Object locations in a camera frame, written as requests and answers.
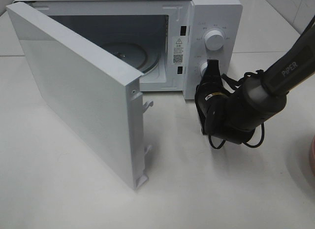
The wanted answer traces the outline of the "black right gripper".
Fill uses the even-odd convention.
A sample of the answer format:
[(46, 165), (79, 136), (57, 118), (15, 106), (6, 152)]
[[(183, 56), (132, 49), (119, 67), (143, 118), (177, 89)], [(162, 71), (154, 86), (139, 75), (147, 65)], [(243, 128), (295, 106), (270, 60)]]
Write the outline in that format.
[(196, 104), (203, 135), (236, 135), (226, 121), (225, 104), (231, 93), (223, 87), (219, 60), (208, 59), (205, 77), (196, 86)]

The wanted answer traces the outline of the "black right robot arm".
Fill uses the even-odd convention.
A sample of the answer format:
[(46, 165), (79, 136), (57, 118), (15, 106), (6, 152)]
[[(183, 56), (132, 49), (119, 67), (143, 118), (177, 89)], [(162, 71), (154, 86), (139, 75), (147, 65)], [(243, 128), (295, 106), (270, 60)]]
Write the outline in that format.
[(203, 135), (249, 145), (255, 129), (282, 111), (286, 95), (315, 72), (315, 21), (292, 48), (266, 71), (246, 72), (240, 80), (220, 74), (218, 60), (207, 66), (195, 92)]

